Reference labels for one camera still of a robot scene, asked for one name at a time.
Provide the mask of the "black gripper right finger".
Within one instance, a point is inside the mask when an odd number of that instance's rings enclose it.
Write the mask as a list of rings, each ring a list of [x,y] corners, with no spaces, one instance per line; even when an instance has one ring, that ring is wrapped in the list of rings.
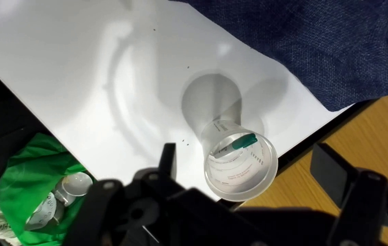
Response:
[[[314,146],[310,173],[337,208],[345,205],[349,188],[358,178],[358,169],[327,143]]]

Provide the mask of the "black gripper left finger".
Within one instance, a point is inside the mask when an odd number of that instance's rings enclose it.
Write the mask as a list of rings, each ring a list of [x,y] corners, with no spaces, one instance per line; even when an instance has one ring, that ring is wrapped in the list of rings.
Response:
[[[169,176],[172,179],[176,178],[176,145],[169,142],[164,145],[158,169],[162,175]]]

